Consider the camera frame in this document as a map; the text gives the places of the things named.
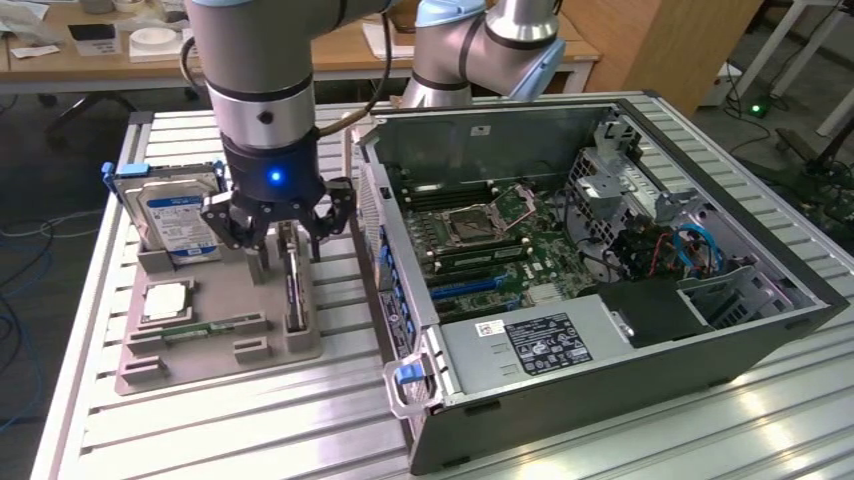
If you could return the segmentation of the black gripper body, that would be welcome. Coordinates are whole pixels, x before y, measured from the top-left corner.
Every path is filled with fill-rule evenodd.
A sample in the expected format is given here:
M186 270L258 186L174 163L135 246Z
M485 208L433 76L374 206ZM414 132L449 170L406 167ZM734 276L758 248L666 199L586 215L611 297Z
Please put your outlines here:
M318 141L318 127L291 145L273 149L242 146L222 135L233 203L247 215L283 221L314 211L327 192L319 173Z

